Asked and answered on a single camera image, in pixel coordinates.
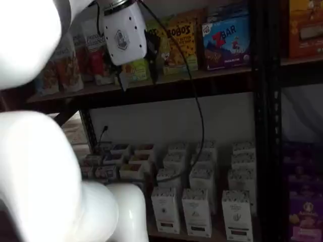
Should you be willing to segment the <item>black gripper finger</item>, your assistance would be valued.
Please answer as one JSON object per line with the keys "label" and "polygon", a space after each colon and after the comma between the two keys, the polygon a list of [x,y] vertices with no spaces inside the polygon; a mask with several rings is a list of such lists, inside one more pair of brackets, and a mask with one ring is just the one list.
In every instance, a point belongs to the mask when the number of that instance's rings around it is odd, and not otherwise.
{"label": "black gripper finger", "polygon": [[156,84],[158,81],[158,70],[156,67],[156,59],[155,58],[150,58],[148,60],[148,67],[149,67],[150,78],[152,80],[152,83]]}
{"label": "black gripper finger", "polygon": [[116,66],[116,77],[123,91],[127,90],[127,78],[124,75],[122,66]]}

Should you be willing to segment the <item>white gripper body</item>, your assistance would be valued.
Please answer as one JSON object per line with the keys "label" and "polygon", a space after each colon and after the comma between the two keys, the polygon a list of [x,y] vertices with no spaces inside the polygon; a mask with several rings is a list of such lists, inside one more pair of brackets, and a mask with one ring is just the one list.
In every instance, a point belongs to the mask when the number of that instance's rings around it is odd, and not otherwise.
{"label": "white gripper body", "polygon": [[137,2],[110,2],[104,8],[102,23],[114,65],[121,66],[146,56],[146,25]]}

